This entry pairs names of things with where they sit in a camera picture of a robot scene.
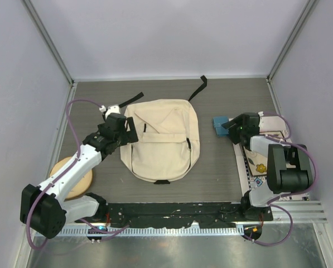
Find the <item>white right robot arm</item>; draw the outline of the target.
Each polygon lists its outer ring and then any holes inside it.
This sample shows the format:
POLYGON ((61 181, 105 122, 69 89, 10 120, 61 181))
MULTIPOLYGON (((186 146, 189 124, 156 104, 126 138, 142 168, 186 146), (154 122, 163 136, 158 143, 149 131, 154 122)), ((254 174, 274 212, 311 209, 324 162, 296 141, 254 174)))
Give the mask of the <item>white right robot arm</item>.
POLYGON ((247 191, 239 212, 251 221, 280 198, 309 192, 317 181, 318 168, 305 145, 290 142, 288 121, 276 113, 247 112, 223 123, 235 145, 267 159, 266 183, 247 191))

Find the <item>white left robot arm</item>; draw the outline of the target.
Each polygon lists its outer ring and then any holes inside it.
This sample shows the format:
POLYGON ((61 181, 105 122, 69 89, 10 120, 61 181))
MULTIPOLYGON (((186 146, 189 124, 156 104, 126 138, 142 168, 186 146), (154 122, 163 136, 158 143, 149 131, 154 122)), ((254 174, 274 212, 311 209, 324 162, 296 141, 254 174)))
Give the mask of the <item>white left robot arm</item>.
POLYGON ((76 154, 53 176, 38 186, 28 184, 22 191, 20 220, 48 239, 70 222, 90 218, 102 222, 107 202, 93 193, 67 200, 67 195, 94 167, 117 148, 138 141, 134 120, 119 113, 109 114, 98 130, 86 136, 76 154))

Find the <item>cream canvas backpack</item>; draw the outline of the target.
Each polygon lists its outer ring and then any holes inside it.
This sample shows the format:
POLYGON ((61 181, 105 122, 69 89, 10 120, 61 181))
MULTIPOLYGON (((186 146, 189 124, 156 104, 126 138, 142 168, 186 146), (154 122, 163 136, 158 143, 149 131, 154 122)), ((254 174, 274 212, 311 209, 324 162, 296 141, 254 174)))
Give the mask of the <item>cream canvas backpack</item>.
POLYGON ((120 147, 120 159, 137 178, 154 184, 182 179, 200 156, 197 114, 191 100, 207 87, 206 76, 189 99, 137 103, 142 94, 122 104, 133 119, 137 142, 120 147))

